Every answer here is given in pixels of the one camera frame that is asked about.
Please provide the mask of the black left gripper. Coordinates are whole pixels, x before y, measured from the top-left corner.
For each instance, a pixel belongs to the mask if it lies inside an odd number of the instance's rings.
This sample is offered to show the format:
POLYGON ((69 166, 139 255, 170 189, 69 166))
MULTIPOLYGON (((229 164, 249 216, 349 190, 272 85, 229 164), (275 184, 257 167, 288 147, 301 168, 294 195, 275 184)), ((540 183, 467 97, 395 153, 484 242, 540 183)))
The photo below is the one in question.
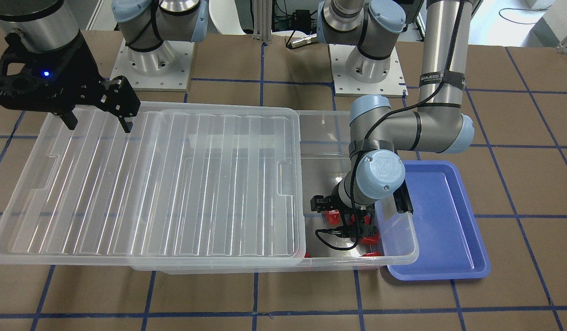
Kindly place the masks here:
POLYGON ((365 209, 351 203, 347 205, 341 199, 344 189, 337 184, 331 195, 314 195, 310 200, 310 209, 313 212, 324 212, 338 210, 342 218, 342 225, 333 230, 337 237, 375 237, 376 225, 374 222, 374 205, 366 206, 365 209))

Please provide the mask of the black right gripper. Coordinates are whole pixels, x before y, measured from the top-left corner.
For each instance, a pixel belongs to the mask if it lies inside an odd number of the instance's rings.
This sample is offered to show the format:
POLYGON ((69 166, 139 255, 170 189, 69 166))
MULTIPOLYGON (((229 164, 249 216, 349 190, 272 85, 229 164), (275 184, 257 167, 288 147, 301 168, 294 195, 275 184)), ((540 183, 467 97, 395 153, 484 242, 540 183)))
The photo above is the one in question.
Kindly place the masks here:
POLYGON ((81 32, 65 46, 32 52, 15 32, 5 37, 0 59, 0 105, 7 109, 57 114, 69 130, 78 119, 77 104, 95 105, 114 115, 126 133, 133 127, 141 101, 128 78, 104 80, 81 32))

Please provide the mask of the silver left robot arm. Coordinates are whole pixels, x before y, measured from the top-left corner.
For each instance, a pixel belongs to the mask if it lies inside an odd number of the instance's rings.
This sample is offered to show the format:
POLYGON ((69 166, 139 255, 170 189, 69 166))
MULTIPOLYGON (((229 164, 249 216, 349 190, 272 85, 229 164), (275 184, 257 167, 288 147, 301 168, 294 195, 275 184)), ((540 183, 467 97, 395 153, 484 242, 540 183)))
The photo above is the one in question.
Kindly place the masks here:
MULTIPOLYGON (((461 113, 466 88, 469 26, 474 0, 429 0, 419 101, 393 110, 388 98, 369 94, 353 101, 350 110, 351 170, 330 195, 316 195, 311 210, 337 210, 341 225, 317 229, 355 240, 376 235, 366 222, 374 204, 395 200, 406 212, 405 166, 398 150, 460 153, 472 142, 472 120, 461 113)), ((403 8, 392 0, 326 0, 318 9, 317 38, 324 44, 353 46, 353 76, 375 81, 383 77, 399 34, 405 26, 403 8)))

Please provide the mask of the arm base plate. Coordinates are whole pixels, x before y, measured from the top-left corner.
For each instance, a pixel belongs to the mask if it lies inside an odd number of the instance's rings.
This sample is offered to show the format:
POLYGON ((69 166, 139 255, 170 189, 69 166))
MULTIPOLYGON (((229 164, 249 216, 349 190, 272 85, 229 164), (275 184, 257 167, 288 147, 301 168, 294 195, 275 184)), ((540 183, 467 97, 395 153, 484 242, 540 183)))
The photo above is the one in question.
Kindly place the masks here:
POLYGON ((380 61, 363 57, 356 46, 349 45, 330 44, 329 55, 337 96, 407 96, 407 84, 395 48, 389 58, 380 61))
POLYGON ((111 78, 124 76, 135 91, 187 91, 193 42, 166 40, 157 50, 136 52, 122 40, 111 78))

